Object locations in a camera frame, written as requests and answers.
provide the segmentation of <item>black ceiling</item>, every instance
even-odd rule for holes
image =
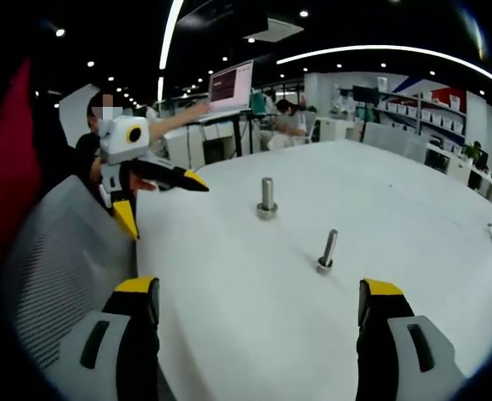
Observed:
[[[44,85],[64,96],[94,83],[115,90],[128,88],[140,103],[156,100],[158,77],[165,77],[165,97],[181,95],[192,84],[206,91],[208,70],[255,59],[254,85],[300,78],[313,71],[383,71],[431,78],[478,93],[492,104],[492,81],[464,66],[440,58],[395,51],[334,53],[276,65],[279,58],[322,48],[354,44],[397,44],[426,48],[475,63],[492,73],[492,0],[448,3],[430,0],[185,0],[165,71],[159,70],[160,49],[171,0],[121,3],[70,2],[38,10],[39,51],[46,60]],[[300,10],[309,11],[300,18]],[[475,39],[459,17],[474,16],[486,39],[480,59]],[[255,29],[257,16],[281,19],[304,31],[279,43],[248,43],[244,29]],[[54,27],[64,28],[61,38]],[[225,63],[223,56],[229,58]],[[88,61],[94,61],[92,68]],[[386,69],[379,64],[385,62]],[[114,82],[108,81],[114,76]]]

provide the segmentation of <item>air vent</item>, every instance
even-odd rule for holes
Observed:
[[[302,27],[292,25],[291,23],[284,23],[277,19],[268,18],[268,30],[255,33],[254,35],[247,36],[247,38],[254,38],[255,40],[263,40],[265,42],[276,43],[280,40],[288,38],[296,33],[300,33],[303,30]]]

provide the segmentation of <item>black shirt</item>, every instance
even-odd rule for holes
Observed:
[[[89,172],[99,149],[99,142],[99,136],[90,132],[82,135],[75,147],[78,168],[76,174],[86,185],[89,185]]]

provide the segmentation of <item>laptop screen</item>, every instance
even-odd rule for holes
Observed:
[[[252,76],[252,61],[213,74],[210,77],[210,110],[247,108]]]

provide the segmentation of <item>curved light strip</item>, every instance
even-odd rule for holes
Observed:
[[[162,101],[162,92],[164,91],[164,77],[159,78],[159,83],[158,83],[158,87],[157,87],[156,91],[157,91],[156,100],[158,102],[161,102]]]
[[[168,23],[165,25],[164,40],[162,41],[162,50],[160,51],[160,69],[165,69],[168,62],[168,53],[170,52],[171,37],[177,24],[180,8],[184,0],[173,0],[171,4],[170,15],[168,15]]]
[[[483,74],[485,77],[492,79],[492,74],[489,71],[485,71],[481,67],[478,67],[477,65],[469,63],[468,61],[464,61],[460,58],[448,56],[448,54],[434,52],[433,50],[427,50],[425,48],[412,48],[410,46],[395,46],[390,44],[363,44],[358,46],[345,46],[343,48],[325,48],[323,50],[317,50],[315,52],[298,54],[297,56],[283,58],[281,60],[278,60],[277,64],[290,63],[291,61],[296,61],[301,58],[319,56],[321,54],[349,52],[352,50],[403,50],[404,52],[427,54],[429,56],[444,58],[446,60],[453,61],[454,63],[464,65],[465,67],[468,67],[469,69],[473,69],[474,71]]]

